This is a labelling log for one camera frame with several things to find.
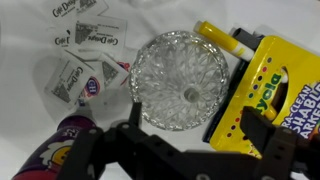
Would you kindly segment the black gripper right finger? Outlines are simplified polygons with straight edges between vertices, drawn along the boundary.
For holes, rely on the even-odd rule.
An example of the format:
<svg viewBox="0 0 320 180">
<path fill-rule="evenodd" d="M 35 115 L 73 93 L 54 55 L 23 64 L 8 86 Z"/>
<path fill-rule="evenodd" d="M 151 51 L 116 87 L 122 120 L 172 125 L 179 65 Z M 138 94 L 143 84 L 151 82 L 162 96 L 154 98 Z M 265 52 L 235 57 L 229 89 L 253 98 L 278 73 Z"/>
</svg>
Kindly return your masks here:
<svg viewBox="0 0 320 180">
<path fill-rule="evenodd" d="M 292 172 L 320 180 L 319 134 L 305 139 L 289 128 L 273 125 L 250 106 L 243 107 L 240 128 L 262 155 L 254 170 L 255 180 L 290 180 Z"/>
</svg>

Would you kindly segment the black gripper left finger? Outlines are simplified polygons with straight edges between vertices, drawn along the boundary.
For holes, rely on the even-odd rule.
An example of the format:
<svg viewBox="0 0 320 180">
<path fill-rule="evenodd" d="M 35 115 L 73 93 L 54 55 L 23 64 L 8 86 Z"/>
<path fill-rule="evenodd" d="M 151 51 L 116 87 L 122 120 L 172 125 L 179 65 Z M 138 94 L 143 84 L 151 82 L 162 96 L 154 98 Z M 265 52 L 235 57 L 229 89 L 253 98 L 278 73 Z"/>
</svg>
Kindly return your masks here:
<svg viewBox="0 0 320 180">
<path fill-rule="evenodd" d="M 118 163 L 138 180 L 136 144 L 147 136 L 139 128 L 141 111 L 142 104 L 134 103 L 129 119 L 116 121 L 107 131 L 99 127 L 81 130 L 56 180 L 99 180 L 111 163 Z"/>
</svg>

